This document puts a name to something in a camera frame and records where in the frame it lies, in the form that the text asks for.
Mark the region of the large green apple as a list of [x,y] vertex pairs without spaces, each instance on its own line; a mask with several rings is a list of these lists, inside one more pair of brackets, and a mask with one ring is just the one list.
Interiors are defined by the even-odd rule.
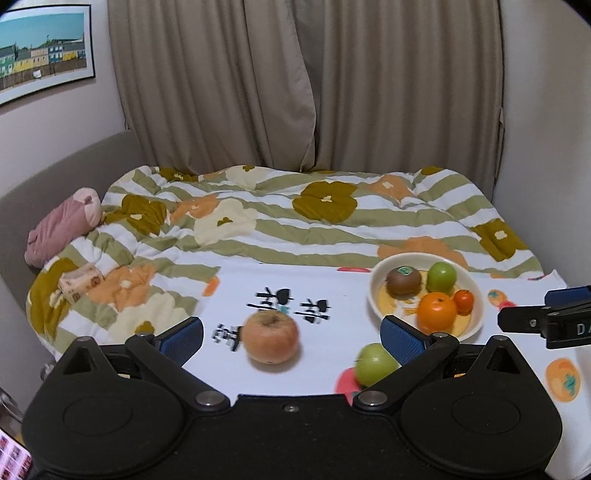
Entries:
[[400,368],[400,363],[381,343],[370,343],[356,357],[355,378],[362,386],[370,387]]

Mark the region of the small red-orange tangerine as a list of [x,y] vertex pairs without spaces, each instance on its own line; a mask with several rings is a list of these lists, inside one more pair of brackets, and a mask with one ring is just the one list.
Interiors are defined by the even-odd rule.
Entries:
[[453,300],[456,304],[459,315],[468,316],[472,313],[475,304],[475,297],[470,290],[457,290],[453,296]]

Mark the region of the red yellow apple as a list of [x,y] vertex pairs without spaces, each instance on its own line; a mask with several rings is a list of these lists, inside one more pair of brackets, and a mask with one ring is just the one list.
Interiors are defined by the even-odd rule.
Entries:
[[300,330],[287,314],[259,311],[250,315],[242,325],[240,341],[253,361],[277,365],[290,361],[297,354]]

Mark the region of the orange in bowl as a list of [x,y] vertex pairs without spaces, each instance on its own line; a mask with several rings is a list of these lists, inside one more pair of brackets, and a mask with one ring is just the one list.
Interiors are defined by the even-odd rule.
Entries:
[[457,315],[456,303],[449,295],[432,292],[421,299],[416,320],[419,330],[425,334],[450,332]]

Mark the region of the cream ceramic bowl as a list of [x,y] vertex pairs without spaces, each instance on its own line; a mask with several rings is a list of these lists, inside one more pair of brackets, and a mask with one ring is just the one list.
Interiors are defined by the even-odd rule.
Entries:
[[[461,342],[474,338],[484,326],[484,296],[470,273],[458,263],[428,253],[400,253],[380,261],[370,273],[368,303],[370,310],[382,320],[387,315],[398,316],[413,327],[417,326],[417,308],[428,294],[426,288],[429,269],[438,262],[451,265],[456,271],[456,283],[450,296],[458,290],[468,290],[474,296],[474,307],[469,315],[456,318],[451,333]],[[387,276],[398,267],[413,267],[422,275],[421,290],[407,297],[392,297],[387,292]]]

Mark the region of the brown kiwi with sticker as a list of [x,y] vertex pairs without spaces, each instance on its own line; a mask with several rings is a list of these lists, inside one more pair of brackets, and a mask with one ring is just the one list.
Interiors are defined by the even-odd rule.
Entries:
[[391,270],[386,277],[386,290],[391,297],[413,296],[420,292],[421,288],[421,273],[408,265]]

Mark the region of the small green apple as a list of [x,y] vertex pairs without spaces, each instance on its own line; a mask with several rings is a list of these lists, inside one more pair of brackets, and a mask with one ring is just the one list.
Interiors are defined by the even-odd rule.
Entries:
[[456,281],[457,271],[450,263],[436,262],[427,273],[426,288],[429,292],[450,294]]

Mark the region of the white fruit-print cloth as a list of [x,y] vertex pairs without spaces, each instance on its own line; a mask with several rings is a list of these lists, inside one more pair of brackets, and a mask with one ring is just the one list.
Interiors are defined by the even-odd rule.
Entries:
[[[244,265],[221,268],[214,293],[197,312],[204,343],[184,365],[230,399],[239,394],[353,393],[352,368],[363,347],[379,341],[380,318],[370,309],[370,273],[335,267]],[[283,309],[297,322],[301,347],[290,362],[249,360],[236,332],[259,306],[277,307],[276,291],[290,290]],[[563,436],[548,468],[554,479],[590,472],[590,349],[548,350],[538,335],[512,341],[547,389],[563,421]]]

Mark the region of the small patterned pouch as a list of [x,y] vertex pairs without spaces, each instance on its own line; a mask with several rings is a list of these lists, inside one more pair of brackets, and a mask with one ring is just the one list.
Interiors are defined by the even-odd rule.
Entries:
[[58,287],[70,304],[75,304],[89,290],[99,285],[104,279],[103,274],[93,264],[66,272],[58,280]]

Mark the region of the floral striped quilt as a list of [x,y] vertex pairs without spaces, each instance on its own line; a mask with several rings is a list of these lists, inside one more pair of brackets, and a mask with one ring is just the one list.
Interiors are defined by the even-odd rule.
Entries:
[[[108,188],[102,211],[26,297],[29,323],[55,356],[79,336],[119,343],[194,315],[232,258],[370,269],[423,252],[495,278],[543,273],[481,190],[440,167],[378,175],[238,165],[197,176],[141,166]],[[70,304],[58,280],[87,263],[104,279]]]

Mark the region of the pink plush pillow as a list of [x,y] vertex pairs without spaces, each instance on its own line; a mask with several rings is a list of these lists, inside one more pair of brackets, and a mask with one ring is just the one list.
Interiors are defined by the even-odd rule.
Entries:
[[42,269],[72,240],[94,229],[101,221],[101,201],[92,188],[80,188],[46,215],[27,237],[24,260]]

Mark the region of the phone screen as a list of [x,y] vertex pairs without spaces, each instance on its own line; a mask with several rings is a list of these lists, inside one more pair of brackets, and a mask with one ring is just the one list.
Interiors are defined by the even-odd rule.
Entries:
[[26,480],[32,469],[29,451],[4,430],[0,432],[0,480]]

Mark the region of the grey bed headboard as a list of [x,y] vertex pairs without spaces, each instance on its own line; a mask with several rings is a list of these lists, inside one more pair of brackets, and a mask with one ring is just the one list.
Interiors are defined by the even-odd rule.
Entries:
[[144,164],[137,137],[127,130],[65,157],[1,197],[1,278],[21,310],[38,274],[24,260],[29,231],[78,188],[103,197],[123,174]]

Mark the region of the beige curtain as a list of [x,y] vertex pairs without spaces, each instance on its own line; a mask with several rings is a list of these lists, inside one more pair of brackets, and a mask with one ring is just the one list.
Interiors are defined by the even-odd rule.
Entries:
[[151,164],[437,166],[493,193],[495,1],[112,1],[108,19],[125,120]]

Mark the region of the framed houses picture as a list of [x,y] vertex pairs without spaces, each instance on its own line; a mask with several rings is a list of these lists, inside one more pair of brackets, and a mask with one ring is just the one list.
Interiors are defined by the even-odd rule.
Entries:
[[29,6],[1,16],[2,105],[95,77],[92,7]]

